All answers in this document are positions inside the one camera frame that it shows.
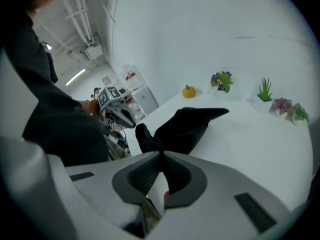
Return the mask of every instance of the ceiling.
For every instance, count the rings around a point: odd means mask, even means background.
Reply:
[[[73,11],[77,11],[74,0],[69,0],[69,2]],[[96,37],[94,40],[97,43],[103,43],[100,42],[100,38],[97,33],[97,26],[92,11],[92,2],[93,0],[85,0],[91,32],[93,36]],[[50,53],[53,58],[54,69],[58,77],[58,82],[55,85],[64,91],[68,88],[65,84],[82,69],[86,69],[86,71],[95,70],[95,68],[99,67],[101,64],[107,63],[103,55],[97,59],[88,60],[82,53],[80,53],[80,50],[84,49],[86,45],[77,32],[72,20],[66,19],[68,15],[69,14],[63,0],[55,0],[48,7],[39,11],[33,25],[33,29],[39,39],[49,43],[52,47]],[[80,16],[77,15],[75,17],[83,34],[85,35]],[[68,49],[54,38],[53,35],[43,27],[42,23],[45,24],[45,26],[63,43],[65,43],[73,53],[69,54]]]

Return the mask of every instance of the pink succulent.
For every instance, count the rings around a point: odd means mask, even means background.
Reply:
[[[286,98],[276,98],[274,100],[275,108],[279,111],[279,114],[288,112],[292,108],[292,100]]]

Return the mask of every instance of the artificial plant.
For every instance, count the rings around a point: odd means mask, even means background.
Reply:
[[[269,78],[268,78],[268,82],[267,82],[266,79],[263,77],[262,78],[262,89],[261,89],[261,86],[259,86],[259,94],[257,96],[261,100],[263,100],[264,102],[272,101],[272,98],[271,98],[272,92],[269,93],[270,87],[271,87],[271,83],[269,84]]]
[[[218,86],[218,90],[225,91],[228,93],[230,91],[230,85],[234,83],[231,82],[231,74],[230,72],[217,72],[211,77],[211,86],[212,88]]]
[[[292,100],[286,98],[276,98],[274,100],[275,108],[279,111],[280,116],[292,108]]]
[[[309,115],[306,112],[304,107],[302,107],[299,103],[297,103],[294,105],[293,108],[295,112],[295,115],[294,115],[295,120],[300,120],[300,121],[306,120],[307,122],[309,121]]]

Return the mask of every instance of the small pumpkin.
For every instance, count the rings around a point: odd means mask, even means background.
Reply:
[[[182,95],[185,98],[193,98],[194,96],[196,96],[196,93],[196,89],[188,85],[186,85],[185,88],[182,90]]]

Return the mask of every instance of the ceiling light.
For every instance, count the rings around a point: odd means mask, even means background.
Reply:
[[[86,70],[85,69],[82,69],[78,74],[76,74],[74,77],[72,77],[71,79],[70,79],[70,81],[69,82],[67,82],[65,85],[67,86],[67,85],[69,85],[73,80],[75,80],[78,76],[80,76],[83,72],[85,72]]]

